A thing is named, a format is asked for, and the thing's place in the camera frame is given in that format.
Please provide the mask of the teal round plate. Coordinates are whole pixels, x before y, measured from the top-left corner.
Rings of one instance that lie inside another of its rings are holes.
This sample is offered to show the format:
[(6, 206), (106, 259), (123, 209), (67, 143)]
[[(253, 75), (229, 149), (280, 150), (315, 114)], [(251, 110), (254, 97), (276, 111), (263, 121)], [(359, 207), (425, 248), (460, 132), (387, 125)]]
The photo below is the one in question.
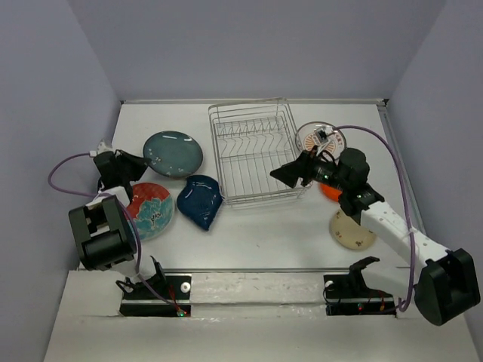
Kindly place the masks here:
[(198, 142), (175, 130), (161, 131), (147, 139), (143, 145), (143, 157), (150, 160), (149, 167), (155, 173), (173, 179), (191, 176), (204, 159)]

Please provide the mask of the red and teal floral plate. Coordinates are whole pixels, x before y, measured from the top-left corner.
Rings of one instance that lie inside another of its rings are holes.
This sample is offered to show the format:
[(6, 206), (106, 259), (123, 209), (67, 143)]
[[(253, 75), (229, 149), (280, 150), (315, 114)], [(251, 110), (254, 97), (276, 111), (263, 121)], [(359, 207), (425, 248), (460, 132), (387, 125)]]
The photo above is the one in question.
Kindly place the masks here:
[(128, 212), (141, 241), (157, 238), (168, 227), (174, 211), (174, 199), (165, 187), (155, 183), (133, 185)]

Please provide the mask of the dark blue leaf dish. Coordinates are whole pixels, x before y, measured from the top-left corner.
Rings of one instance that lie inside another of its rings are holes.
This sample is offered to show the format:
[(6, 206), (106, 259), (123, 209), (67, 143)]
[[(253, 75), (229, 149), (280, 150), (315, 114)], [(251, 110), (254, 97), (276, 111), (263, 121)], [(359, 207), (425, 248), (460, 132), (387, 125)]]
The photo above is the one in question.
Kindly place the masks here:
[(218, 181), (205, 175), (191, 175), (177, 196), (178, 210), (199, 228), (208, 231), (221, 204)]

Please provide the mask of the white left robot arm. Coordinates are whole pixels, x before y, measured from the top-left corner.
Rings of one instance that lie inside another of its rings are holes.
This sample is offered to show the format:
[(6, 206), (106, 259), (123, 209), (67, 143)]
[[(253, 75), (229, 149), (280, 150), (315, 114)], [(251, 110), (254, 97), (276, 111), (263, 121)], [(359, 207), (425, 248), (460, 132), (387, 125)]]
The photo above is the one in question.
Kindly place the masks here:
[(122, 150), (91, 153), (100, 174), (100, 188), (89, 203), (69, 211), (69, 222), (80, 263), (88, 271), (121, 272), (136, 278), (147, 296), (158, 298), (167, 289), (167, 279), (157, 260), (154, 270), (141, 271), (140, 234), (128, 206), (134, 200), (132, 183), (149, 166), (149, 159)]

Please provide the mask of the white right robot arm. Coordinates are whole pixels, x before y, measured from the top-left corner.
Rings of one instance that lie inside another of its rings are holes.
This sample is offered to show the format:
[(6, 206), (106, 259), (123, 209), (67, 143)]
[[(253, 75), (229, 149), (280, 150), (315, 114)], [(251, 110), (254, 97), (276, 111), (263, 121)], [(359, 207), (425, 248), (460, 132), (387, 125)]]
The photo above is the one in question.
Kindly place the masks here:
[(415, 304), (419, 313), (436, 326), (477, 306), (481, 294), (471, 255), (462, 248), (450, 250), (411, 226), (370, 186), (369, 171), (366, 156), (358, 149), (348, 148), (338, 161), (331, 161), (313, 148), (270, 175), (290, 188), (312, 181), (339, 188), (340, 209), (408, 263), (408, 271), (402, 272), (375, 268), (353, 272), (347, 278), (353, 294), (385, 291), (398, 297), (400, 311)]

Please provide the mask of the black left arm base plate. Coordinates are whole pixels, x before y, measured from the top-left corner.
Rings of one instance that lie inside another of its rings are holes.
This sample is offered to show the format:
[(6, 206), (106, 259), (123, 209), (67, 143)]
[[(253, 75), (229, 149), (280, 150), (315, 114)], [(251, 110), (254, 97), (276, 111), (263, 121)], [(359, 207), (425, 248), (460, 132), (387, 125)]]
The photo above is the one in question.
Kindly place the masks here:
[(116, 281), (122, 292), (119, 313), (125, 317), (189, 317), (191, 314), (192, 275), (166, 274), (148, 279), (147, 284), (134, 283), (130, 278)]

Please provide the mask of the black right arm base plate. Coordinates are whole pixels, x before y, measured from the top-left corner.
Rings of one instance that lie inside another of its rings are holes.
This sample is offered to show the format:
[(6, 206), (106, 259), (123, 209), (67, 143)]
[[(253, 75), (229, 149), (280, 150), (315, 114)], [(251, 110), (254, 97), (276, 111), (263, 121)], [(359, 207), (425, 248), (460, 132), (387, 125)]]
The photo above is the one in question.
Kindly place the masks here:
[(367, 287), (352, 287), (348, 275), (324, 276), (324, 298), (327, 316), (396, 315), (392, 295)]

